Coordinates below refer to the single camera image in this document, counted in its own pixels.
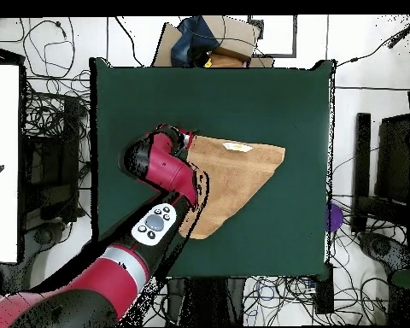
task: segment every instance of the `cloth fold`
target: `cloth fold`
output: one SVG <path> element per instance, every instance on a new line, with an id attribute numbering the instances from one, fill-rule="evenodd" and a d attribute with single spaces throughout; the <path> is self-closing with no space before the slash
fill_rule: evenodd
<path id="1" fill-rule="evenodd" d="M 283 162 L 284 154 L 284 148 L 269 144 L 196 136 L 187 161 L 197 168 L 196 178 L 201 191 L 198 193 L 199 203 L 206 195 L 208 199 L 190 237 L 204 239 L 217 231 L 273 176 Z M 200 178 L 204 172 L 209 177 L 208 189 Z M 179 228 L 182 237 L 189 232 L 196 213 L 197 210 L 191 210 L 187 214 Z"/>

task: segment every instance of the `white board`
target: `white board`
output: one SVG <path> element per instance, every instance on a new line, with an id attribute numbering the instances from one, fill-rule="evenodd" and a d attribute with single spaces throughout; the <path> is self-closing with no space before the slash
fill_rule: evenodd
<path id="1" fill-rule="evenodd" d="M 19 68 L 0 65 L 0 262 L 17 262 Z"/>

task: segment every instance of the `cardboard box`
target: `cardboard box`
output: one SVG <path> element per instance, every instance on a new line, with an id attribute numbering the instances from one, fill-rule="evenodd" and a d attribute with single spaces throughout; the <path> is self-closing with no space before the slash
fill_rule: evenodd
<path id="1" fill-rule="evenodd" d="M 249 67 L 273 67 L 273 58 L 252 58 Z"/>
<path id="2" fill-rule="evenodd" d="M 221 42 L 221 45 L 213 50 L 213 53 L 231 56 L 243 62 L 250 59 L 260 35 L 258 27 L 228 16 L 204 15 L 202 18 L 217 41 Z"/>
<path id="3" fill-rule="evenodd" d="M 170 23 L 164 24 L 152 67 L 172 66 L 172 47 L 181 39 L 181 36 L 182 32 L 176 27 Z"/>
<path id="4" fill-rule="evenodd" d="M 221 56 L 211 52 L 209 54 L 211 67 L 243 67 L 243 62 L 230 56 Z"/>
<path id="5" fill-rule="evenodd" d="M 216 38 L 231 38 L 218 40 L 221 42 L 221 46 L 214 49 L 213 53 L 221 56 L 230 56 L 242 62 L 250 60 L 255 48 L 254 45 L 250 44 L 256 44 L 260 34 L 259 28 L 227 16 L 204 15 L 203 19 Z M 172 47 L 181 39 L 181 36 L 182 33 L 176 27 L 169 23 L 164 24 L 152 67 L 172 66 Z"/>

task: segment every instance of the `white floor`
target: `white floor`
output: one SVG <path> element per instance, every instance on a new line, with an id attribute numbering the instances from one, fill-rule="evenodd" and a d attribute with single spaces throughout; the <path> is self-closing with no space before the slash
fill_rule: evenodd
<path id="1" fill-rule="evenodd" d="M 246 15 L 233 15 L 240 20 L 246 20 Z M 263 52 L 286 53 L 289 52 L 289 41 L 292 29 L 288 19 L 277 16 L 266 17 L 265 15 L 253 15 L 254 19 L 265 19 L 265 38 L 259 42 L 259 49 Z M 27 75 L 46 75 L 44 64 L 40 57 L 45 56 L 48 62 L 54 62 L 67 68 L 72 55 L 71 44 L 51 45 L 47 43 L 62 42 L 64 36 L 62 30 L 51 22 L 60 21 L 67 40 L 72 40 L 72 28 L 68 18 L 31 18 L 31 26 L 39 27 L 32 31 L 32 42 L 40 49 L 37 54 L 30 39 L 25 42 L 27 56 L 31 61 L 31 68 L 27 63 Z M 29 20 L 23 19 L 25 34 L 30 29 Z M 125 17 L 121 19 L 126 29 L 130 32 L 135 42 L 136 57 L 148 66 L 154 57 L 155 47 L 161 35 L 163 24 L 168 21 L 174 26 L 179 23 L 176 16 L 159 17 Z M 73 66 L 67 75 L 67 79 L 79 76 L 88 69 L 90 56 L 107 57 L 113 66 L 136 66 L 132 57 L 130 39 L 119 27 L 114 18 L 72 18 L 73 33 L 76 54 Z M 401 30 L 410 22 L 410 15 L 298 15 L 297 23 L 297 52 L 296 58 L 276 59 L 274 67 L 304 67 L 311 68 L 317 61 L 323 59 L 335 59 L 340 64 L 356 56 L 365 56 L 372 53 L 386 38 Z M 12 50 L 24 55 L 22 42 L 6 43 L 5 41 L 18 40 L 23 35 L 21 24 L 18 19 L 0 20 L 0 47 Z M 54 66 L 48 66 L 50 75 L 62 76 L 64 70 Z M 81 79 L 88 79 L 88 73 Z M 36 91 L 52 91 L 53 85 L 46 86 L 44 79 L 31 79 L 30 83 Z M 80 82 L 74 81 L 77 89 L 85 91 Z M 69 91 L 71 81 L 64 80 L 59 92 Z M 378 127 L 382 118 L 409 112 L 407 90 L 410 90 L 410 35 L 402 40 L 394 49 L 389 50 L 386 46 L 376 54 L 358 62 L 347 63 L 337 69 L 336 74 L 336 129 L 334 137 L 334 165 L 346 161 L 353 155 L 354 149 L 354 122 L 357 113 L 366 112 L 372 115 L 372 147 L 378 145 Z M 372 175 L 375 174 L 377 151 L 372 152 Z M 353 162 L 348 162 L 339 167 L 334 173 L 333 193 L 338 195 L 350 195 L 351 175 Z M 82 187 L 89 187 L 90 178 Z M 371 191 L 375 177 L 371 180 Z M 84 209 L 90 211 L 90 192 L 82 190 L 80 202 Z M 348 197 L 338 197 L 338 200 L 349 205 Z M 32 273 L 32 283 L 38 284 L 59 269 L 74 255 L 81 246 L 91 238 L 91 222 L 88 217 L 79 219 L 73 226 L 70 238 L 52 250 L 42 253 L 36 262 Z M 352 277 L 354 287 L 358 290 L 364 281 L 371 277 L 385 278 L 383 268 L 379 263 L 365 257 L 359 247 L 349 243 L 347 237 L 341 238 L 343 244 L 336 245 L 336 258 L 346 267 L 335 269 L 334 280 L 336 285 L 336 307 L 349 306 L 339 309 L 334 316 L 310 316 L 313 307 L 309 298 L 303 296 L 303 305 L 291 299 L 283 301 L 279 299 L 273 287 L 276 278 L 266 278 L 258 285 L 258 278 L 251 278 L 245 289 L 245 295 L 249 296 L 245 303 L 248 308 L 252 303 L 255 305 L 245 314 L 245 325 L 311 325 L 312 323 L 329 324 L 328 320 L 338 323 L 356 324 L 362 313 L 360 292 L 358 295 L 352 290 L 341 291 L 350 288 L 351 281 L 347 274 Z M 388 291 L 382 282 L 369 282 L 364 292 L 371 299 L 379 298 L 384 301 L 388 298 Z M 367 308 L 373 309 L 370 303 Z M 382 313 L 369 312 L 372 320 L 382 324 L 385 318 Z M 361 325 L 369 324 L 366 318 Z M 160 317 L 153 318 L 147 325 L 163 325 Z"/>

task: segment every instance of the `white label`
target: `white label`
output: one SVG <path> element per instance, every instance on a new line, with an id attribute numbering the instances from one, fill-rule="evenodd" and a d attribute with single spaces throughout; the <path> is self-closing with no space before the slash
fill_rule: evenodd
<path id="1" fill-rule="evenodd" d="M 247 144 L 240 144 L 240 143 L 232 143 L 232 142 L 225 142 L 223 143 L 226 149 L 232 149 L 233 151 L 242 151 L 248 152 L 253 149 L 253 147 L 248 146 Z"/>

